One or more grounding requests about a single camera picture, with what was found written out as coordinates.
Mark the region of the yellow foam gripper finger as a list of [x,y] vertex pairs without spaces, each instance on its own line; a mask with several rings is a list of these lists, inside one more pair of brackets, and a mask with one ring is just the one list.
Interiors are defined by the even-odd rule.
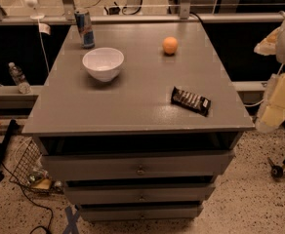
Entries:
[[270,133],[285,121],[285,73],[272,74],[267,82],[264,101],[257,113],[256,129]]

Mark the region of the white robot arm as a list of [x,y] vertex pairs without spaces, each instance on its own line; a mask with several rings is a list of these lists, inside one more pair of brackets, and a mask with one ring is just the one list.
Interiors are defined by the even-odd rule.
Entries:
[[[262,56],[275,55],[276,60],[285,66],[285,13],[284,21],[258,43],[254,52]],[[272,74],[267,81],[263,102],[256,119],[256,129],[269,133],[285,121],[285,72]]]

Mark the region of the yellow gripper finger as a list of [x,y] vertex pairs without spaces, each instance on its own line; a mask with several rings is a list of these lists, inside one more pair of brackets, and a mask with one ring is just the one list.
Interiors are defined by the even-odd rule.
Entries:
[[272,30],[260,43],[254,48],[256,54],[270,56],[276,54],[276,42],[280,28]]

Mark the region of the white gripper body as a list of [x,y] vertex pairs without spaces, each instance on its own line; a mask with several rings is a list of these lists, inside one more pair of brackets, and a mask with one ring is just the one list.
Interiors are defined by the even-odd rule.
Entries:
[[283,111],[282,85],[283,76],[272,74],[267,81],[264,94],[263,109],[273,109],[278,112]]

